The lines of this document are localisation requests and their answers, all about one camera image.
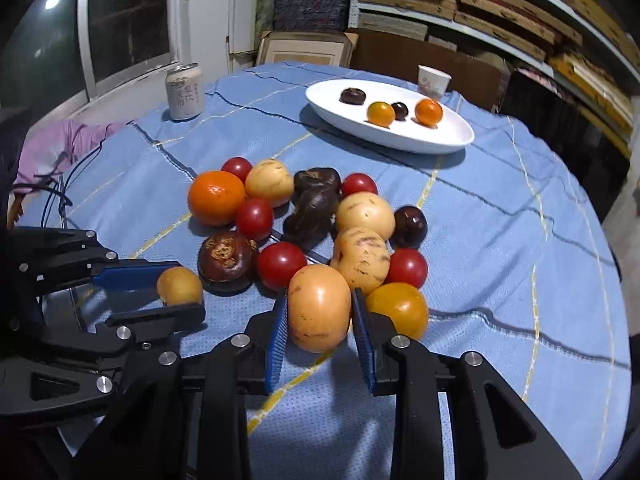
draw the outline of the paper cup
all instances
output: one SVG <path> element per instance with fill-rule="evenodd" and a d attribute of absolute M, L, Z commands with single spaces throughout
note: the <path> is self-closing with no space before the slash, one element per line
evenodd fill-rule
<path fill-rule="evenodd" d="M 449 74 L 430 66 L 418 65 L 418 91 L 421 94 L 439 101 L 447 91 L 449 81 L 451 81 Z"/>

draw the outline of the red tomato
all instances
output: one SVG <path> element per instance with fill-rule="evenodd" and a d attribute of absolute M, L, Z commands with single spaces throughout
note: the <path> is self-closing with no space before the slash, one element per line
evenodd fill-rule
<path fill-rule="evenodd" d="M 386 282 L 408 283 L 420 288 L 427 280 L 427 260 L 415 249 L 397 248 L 391 255 Z"/>
<path fill-rule="evenodd" d="M 378 194 L 378 186 L 369 175 L 364 173 L 351 173 L 342 183 L 342 196 L 349 196 L 353 193 L 369 191 Z"/>
<path fill-rule="evenodd" d="M 305 253 L 297 245 L 277 242 L 258 255 L 258 274 L 264 285 L 273 290 L 289 286 L 293 275 L 306 266 Z"/>
<path fill-rule="evenodd" d="M 236 177 L 242 180 L 242 183 L 244 184 L 246 176 L 249 174 L 252 167 L 251 163 L 245 158 L 242 158 L 241 156 L 234 156 L 226 161 L 220 169 L 222 171 L 233 173 Z"/>
<path fill-rule="evenodd" d="M 273 209 L 271 204 L 261 198 L 250 198 L 236 212 L 236 227 L 251 240 L 264 240 L 271 234 L 273 227 Z"/>

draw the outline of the window pane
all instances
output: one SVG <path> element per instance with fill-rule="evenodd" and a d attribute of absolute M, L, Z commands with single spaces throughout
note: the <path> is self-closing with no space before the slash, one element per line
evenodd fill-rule
<path fill-rule="evenodd" d="M 166 0 L 89 0 L 96 82 L 169 52 Z"/>
<path fill-rule="evenodd" d="M 84 89 L 77 0 L 35 0 L 0 54 L 0 104 L 42 117 Z"/>

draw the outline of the pink cloth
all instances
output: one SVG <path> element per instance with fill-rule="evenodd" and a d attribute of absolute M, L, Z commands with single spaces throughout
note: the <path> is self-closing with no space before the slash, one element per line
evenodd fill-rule
<path fill-rule="evenodd" d="M 46 184 L 124 126 L 125 123 L 89 126 L 69 119 L 30 132 L 24 141 L 14 184 Z"/>

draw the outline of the oval white plate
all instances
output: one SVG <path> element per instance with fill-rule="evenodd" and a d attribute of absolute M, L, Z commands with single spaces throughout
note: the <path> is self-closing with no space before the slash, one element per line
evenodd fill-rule
<path fill-rule="evenodd" d="M 345 88 L 359 88 L 367 95 L 361 106 L 340 102 Z M 313 110 L 326 122 L 355 137 L 396 150 L 413 153 L 453 153 L 473 142 L 474 131 L 462 117 L 442 105 L 442 120 L 434 128 L 415 121 L 414 108 L 424 95 L 386 83 L 362 79 L 333 79 L 311 85 L 306 98 Z M 394 121 L 388 128 L 367 122 L 367 107 L 375 101 L 403 102 L 409 108 L 404 121 Z"/>

